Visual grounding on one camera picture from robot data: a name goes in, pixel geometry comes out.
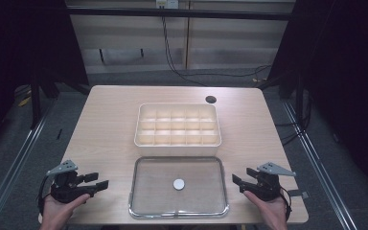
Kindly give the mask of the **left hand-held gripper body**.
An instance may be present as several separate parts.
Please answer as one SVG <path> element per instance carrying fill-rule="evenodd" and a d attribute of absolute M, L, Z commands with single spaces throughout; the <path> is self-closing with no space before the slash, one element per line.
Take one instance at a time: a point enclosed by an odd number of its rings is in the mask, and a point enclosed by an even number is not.
<path fill-rule="evenodd" d="M 54 178 L 54 183 L 51 187 L 51 196 L 61 202 L 70 203 L 79 196 L 89 194 L 94 196 L 91 186 L 79 187 L 83 181 L 85 174 L 78 175 L 78 166 L 71 160 L 66 160 L 58 166 L 47 171 L 47 176 Z"/>

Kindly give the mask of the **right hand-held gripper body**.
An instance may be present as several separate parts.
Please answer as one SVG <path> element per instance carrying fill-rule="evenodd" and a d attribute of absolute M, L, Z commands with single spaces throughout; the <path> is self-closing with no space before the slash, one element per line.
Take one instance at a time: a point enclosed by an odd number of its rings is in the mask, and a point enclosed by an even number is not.
<path fill-rule="evenodd" d="M 279 176 L 295 176 L 296 173 L 287 170 L 275 163 L 267 162 L 259 166 L 258 176 L 255 178 L 257 184 L 254 186 L 253 194 L 263 201 L 270 201 L 280 196 L 282 186 Z"/>

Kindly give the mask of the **clear metal-rimmed tray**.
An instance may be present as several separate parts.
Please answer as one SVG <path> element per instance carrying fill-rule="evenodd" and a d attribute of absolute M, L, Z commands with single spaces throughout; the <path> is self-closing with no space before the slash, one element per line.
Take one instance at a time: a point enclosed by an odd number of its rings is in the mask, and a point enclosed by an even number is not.
<path fill-rule="evenodd" d="M 129 198 L 138 219 L 218 218 L 229 210 L 224 169 L 216 157 L 141 157 Z"/>

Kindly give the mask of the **person's left hand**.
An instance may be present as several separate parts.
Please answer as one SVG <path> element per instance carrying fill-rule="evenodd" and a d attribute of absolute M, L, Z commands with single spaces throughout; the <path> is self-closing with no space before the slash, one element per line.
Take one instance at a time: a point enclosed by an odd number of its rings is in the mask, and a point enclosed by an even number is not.
<path fill-rule="evenodd" d="M 89 198 L 90 195 L 81 195 L 70 203 L 61 203 L 51 195 L 47 195 L 44 199 L 42 222 L 39 230 L 61 230 L 69 218 L 73 216 L 74 211 Z"/>

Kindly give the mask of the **person's right hand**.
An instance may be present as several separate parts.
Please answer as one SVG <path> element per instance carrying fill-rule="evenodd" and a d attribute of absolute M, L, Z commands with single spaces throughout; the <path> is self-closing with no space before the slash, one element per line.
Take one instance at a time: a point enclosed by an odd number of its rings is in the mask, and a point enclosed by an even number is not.
<path fill-rule="evenodd" d="M 270 230 L 288 230 L 287 208 L 285 202 L 280 197 L 270 201 L 263 201 L 249 191 L 245 191 L 243 194 L 257 206 L 264 224 Z"/>

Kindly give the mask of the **white compartment storage box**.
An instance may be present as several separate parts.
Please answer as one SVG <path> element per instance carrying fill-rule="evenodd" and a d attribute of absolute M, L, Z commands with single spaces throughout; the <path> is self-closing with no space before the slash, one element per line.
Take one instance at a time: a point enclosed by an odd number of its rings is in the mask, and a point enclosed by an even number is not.
<path fill-rule="evenodd" d="M 221 145 L 216 107 L 208 103 L 143 103 L 134 144 L 142 156 L 214 156 Z"/>

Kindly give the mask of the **black metal stand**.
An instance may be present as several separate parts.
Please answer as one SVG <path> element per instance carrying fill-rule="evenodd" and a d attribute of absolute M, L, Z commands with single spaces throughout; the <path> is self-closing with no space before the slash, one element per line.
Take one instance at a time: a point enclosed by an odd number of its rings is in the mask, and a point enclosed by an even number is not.
<path fill-rule="evenodd" d="M 33 109 L 33 119 L 31 129 L 35 129 L 41 118 L 40 91 L 39 91 L 38 77 L 36 75 L 32 75 L 31 79 L 31 99 Z"/>
<path fill-rule="evenodd" d="M 295 114 L 299 125 L 303 122 L 303 100 L 304 100 L 304 80 L 301 75 L 298 76 L 296 85 Z"/>

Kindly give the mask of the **black curtain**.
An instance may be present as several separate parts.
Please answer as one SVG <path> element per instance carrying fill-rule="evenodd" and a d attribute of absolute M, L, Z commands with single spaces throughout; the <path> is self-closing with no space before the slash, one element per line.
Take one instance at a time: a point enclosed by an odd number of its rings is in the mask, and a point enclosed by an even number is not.
<path fill-rule="evenodd" d="M 54 95 L 57 81 L 88 78 L 65 0 L 0 0 L 0 131 L 17 87 L 35 83 Z"/>
<path fill-rule="evenodd" d="M 269 77 L 302 81 L 368 176 L 368 0 L 295 0 Z"/>

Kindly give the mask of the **metal floor rail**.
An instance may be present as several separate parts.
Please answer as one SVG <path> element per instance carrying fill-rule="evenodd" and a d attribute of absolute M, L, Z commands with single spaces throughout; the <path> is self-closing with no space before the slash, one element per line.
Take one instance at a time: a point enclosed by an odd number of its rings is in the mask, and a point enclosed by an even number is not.
<path fill-rule="evenodd" d="M 337 191 L 333 181 L 331 180 L 327 170 L 325 169 L 321 158 L 319 157 L 316 148 L 314 147 L 311 138 L 308 133 L 297 124 L 295 109 L 290 102 L 283 103 L 284 109 L 287 113 L 289 120 L 292 122 L 293 128 L 299 138 L 307 157 L 320 181 L 329 202 L 331 203 L 333 210 L 343 228 L 343 230 L 358 230 L 357 225 L 346 206 L 344 200 Z"/>
<path fill-rule="evenodd" d="M 0 213 L 7 202 L 9 195 L 12 191 L 12 188 L 17 181 L 22 169 L 24 168 L 27 159 L 31 151 L 33 150 L 35 143 L 40 136 L 42 129 L 45 127 L 45 123 L 47 120 L 48 115 L 51 113 L 54 105 L 56 104 L 56 100 L 50 100 L 47 108 L 44 110 L 41 118 L 36 123 L 34 128 L 32 128 L 28 132 L 28 136 L 25 139 L 21 149 L 17 153 L 16 157 L 14 158 L 13 163 L 9 167 L 7 174 L 5 175 L 3 181 L 0 184 Z"/>

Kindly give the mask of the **black horizontal frame bar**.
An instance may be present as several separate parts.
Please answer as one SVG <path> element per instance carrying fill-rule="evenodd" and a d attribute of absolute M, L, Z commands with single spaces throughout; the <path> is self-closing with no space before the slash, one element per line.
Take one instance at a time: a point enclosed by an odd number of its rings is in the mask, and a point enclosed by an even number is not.
<path fill-rule="evenodd" d="M 121 9 L 121 8 L 85 8 L 71 7 L 69 14 L 78 15 L 112 15 L 112 16 L 155 16 L 186 18 L 219 18 L 246 20 L 289 21 L 292 13 L 252 12 L 252 11 L 202 11 L 202 10 L 160 10 L 160 9 Z"/>

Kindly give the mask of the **white wall socket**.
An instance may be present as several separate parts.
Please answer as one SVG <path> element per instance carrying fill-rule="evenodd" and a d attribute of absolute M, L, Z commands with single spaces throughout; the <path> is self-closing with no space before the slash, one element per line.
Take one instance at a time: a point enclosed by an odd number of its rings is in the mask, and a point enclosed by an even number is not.
<path fill-rule="evenodd" d="M 155 4 L 157 9 L 171 9 L 171 10 L 179 9 L 178 0 L 155 0 Z"/>

